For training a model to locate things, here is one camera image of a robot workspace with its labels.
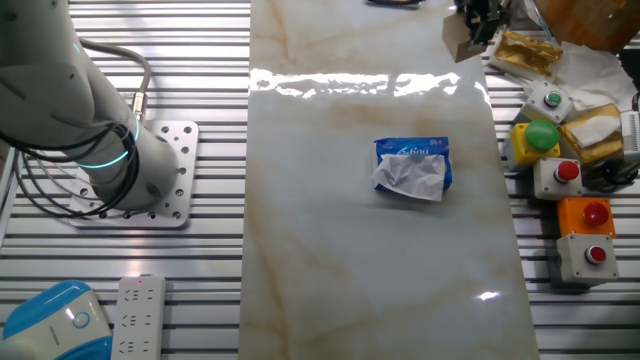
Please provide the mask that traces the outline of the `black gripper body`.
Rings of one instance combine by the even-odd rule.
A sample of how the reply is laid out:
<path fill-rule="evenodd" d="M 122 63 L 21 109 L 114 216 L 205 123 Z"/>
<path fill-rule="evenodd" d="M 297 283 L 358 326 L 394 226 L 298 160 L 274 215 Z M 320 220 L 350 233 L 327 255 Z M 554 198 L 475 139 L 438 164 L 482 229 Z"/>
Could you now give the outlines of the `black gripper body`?
<path fill-rule="evenodd" d="M 502 19 L 511 8 L 511 0 L 454 0 L 454 4 L 467 21 Z"/>

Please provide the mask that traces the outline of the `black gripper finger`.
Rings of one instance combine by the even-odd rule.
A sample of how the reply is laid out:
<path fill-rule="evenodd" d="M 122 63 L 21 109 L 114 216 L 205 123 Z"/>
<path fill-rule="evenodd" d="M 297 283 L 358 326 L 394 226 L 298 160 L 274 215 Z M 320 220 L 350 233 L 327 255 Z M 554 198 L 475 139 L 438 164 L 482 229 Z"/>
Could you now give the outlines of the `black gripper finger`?
<path fill-rule="evenodd" d="M 464 24 L 469 30 L 469 38 L 474 41 L 477 37 L 477 33 L 482 25 L 480 16 L 473 16 L 472 14 L 464 15 Z"/>
<path fill-rule="evenodd" d="M 495 32 L 500 26 L 500 18 L 483 20 L 480 23 L 480 44 L 483 46 L 487 46 L 488 42 L 494 37 Z"/>

